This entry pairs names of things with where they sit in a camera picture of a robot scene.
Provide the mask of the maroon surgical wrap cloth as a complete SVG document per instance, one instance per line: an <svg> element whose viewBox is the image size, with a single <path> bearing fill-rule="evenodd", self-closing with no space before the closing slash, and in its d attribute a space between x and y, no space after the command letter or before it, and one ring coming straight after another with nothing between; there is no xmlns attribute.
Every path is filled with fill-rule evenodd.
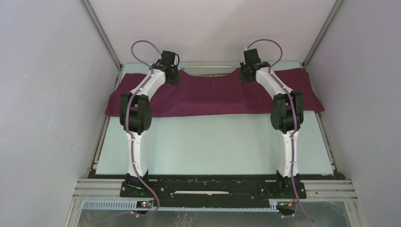
<svg viewBox="0 0 401 227"><path fill-rule="evenodd" d="M274 72L291 89L302 92L305 111L324 111L305 69ZM272 98L268 92L257 82L241 83L240 69L219 77L196 77L183 70L179 74L182 78L179 84L163 84L150 99L153 117L270 114L272 111ZM145 74L126 73L109 96L105 115L119 117L121 94L134 89L144 77Z"/></svg>

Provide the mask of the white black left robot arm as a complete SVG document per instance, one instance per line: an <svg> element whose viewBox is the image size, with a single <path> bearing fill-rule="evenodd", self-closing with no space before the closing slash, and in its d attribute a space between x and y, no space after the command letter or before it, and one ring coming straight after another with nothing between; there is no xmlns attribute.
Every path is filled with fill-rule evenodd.
<svg viewBox="0 0 401 227"><path fill-rule="evenodd" d="M142 139L152 123L150 100L163 84L176 85L181 80L177 63L154 63L134 89L121 94L120 123L128 138L130 159L125 181L138 197L144 197L149 192L148 167L142 154Z"/></svg>

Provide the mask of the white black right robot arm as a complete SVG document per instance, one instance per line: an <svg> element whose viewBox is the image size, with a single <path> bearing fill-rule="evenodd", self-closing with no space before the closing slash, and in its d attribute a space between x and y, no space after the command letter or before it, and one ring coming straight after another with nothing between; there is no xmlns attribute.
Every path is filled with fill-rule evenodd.
<svg viewBox="0 0 401 227"><path fill-rule="evenodd" d="M257 82L272 98L270 122L282 137L284 156L278 169L275 192L286 198L297 188L297 137L304 120L303 95L294 91L276 75L267 62L240 63L240 81Z"/></svg>

